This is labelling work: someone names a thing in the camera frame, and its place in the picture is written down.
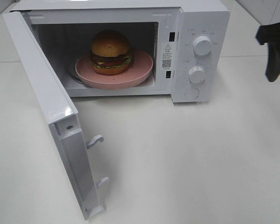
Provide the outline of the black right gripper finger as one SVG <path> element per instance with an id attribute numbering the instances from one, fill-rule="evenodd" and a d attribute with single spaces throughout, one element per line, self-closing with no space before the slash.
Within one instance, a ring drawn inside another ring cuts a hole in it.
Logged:
<path id="1" fill-rule="evenodd" d="M 260 45 L 270 42 L 280 42 L 280 22 L 270 25 L 261 25 L 255 38 Z"/>
<path id="2" fill-rule="evenodd" d="M 268 43 L 266 77 L 274 82 L 280 75 L 280 43 Z"/>

